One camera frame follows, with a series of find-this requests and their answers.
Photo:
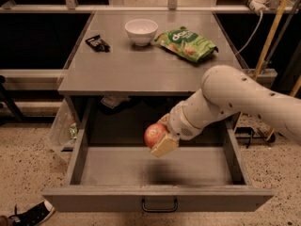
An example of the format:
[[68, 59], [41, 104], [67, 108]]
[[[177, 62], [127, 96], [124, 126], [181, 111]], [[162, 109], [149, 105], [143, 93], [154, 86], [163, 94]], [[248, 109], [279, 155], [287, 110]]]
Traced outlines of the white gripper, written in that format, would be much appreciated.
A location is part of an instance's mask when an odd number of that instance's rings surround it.
[[171, 133], [164, 133], [159, 137], [159, 140], [150, 150], [150, 153], [156, 157], [162, 157], [171, 153], [179, 147], [179, 141], [191, 140], [197, 137], [202, 131], [203, 127], [194, 126], [185, 116], [184, 109], [187, 103], [180, 101], [168, 113], [166, 113], [158, 122], [167, 126], [168, 131]]

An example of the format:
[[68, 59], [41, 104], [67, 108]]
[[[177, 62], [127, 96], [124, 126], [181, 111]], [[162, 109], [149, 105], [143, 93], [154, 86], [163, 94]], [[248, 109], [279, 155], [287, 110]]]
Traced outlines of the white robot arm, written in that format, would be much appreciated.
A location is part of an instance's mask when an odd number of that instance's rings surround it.
[[200, 135], [207, 125], [237, 112], [256, 117], [290, 140], [301, 142], [301, 100], [267, 89], [227, 65], [207, 70], [200, 89], [150, 125], [144, 141], [152, 155], [161, 157], [177, 149], [182, 140]]

